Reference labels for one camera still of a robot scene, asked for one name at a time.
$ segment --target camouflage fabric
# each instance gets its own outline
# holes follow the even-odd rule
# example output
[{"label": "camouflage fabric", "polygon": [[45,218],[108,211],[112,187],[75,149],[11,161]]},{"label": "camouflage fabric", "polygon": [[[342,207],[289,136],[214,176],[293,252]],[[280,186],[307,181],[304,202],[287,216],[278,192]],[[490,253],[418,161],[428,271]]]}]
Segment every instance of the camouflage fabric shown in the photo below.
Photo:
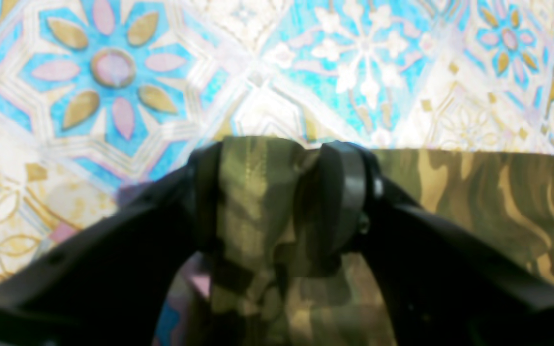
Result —
[{"label": "camouflage fabric", "polygon": [[[383,173],[431,212],[464,226],[554,284],[554,156],[375,150]],[[365,261],[314,265],[321,214],[317,150],[225,138],[211,333],[244,346],[396,344]]]}]

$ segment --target green camouflage pattern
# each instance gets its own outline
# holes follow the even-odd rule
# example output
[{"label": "green camouflage pattern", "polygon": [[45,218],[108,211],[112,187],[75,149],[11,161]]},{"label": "green camouflage pattern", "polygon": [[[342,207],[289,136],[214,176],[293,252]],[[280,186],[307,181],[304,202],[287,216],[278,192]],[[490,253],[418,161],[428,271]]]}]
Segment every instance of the green camouflage pattern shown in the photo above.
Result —
[{"label": "green camouflage pattern", "polygon": [[[373,152],[383,173],[425,209],[554,284],[554,156]],[[216,337],[244,346],[396,344],[361,256],[343,256],[337,273],[314,265],[318,154],[281,138],[224,139],[211,291]]]}]

